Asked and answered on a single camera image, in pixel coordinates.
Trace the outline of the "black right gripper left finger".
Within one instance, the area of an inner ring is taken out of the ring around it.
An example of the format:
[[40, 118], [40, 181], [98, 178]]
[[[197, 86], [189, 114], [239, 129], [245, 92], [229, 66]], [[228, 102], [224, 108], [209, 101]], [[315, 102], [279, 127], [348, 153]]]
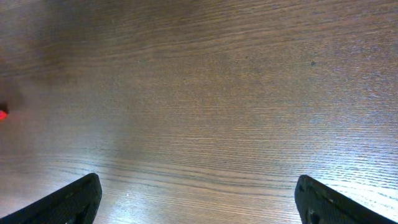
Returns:
[[97, 174], [90, 173], [52, 194], [1, 218], [1, 224], [92, 224], [102, 189]]

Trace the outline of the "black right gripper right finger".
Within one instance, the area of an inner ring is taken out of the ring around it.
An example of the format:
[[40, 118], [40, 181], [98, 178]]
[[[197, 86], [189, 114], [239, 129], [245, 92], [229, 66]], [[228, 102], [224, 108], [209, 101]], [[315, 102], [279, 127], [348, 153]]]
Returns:
[[298, 178], [294, 197], [302, 224], [397, 224], [308, 175]]

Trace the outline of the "red snack packet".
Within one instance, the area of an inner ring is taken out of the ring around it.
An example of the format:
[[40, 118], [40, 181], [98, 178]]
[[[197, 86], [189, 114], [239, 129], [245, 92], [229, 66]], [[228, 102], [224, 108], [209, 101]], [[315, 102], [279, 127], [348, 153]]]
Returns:
[[0, 110], [0, 121], [6, 119], [8, 117], [8, 113], [4, 110]]

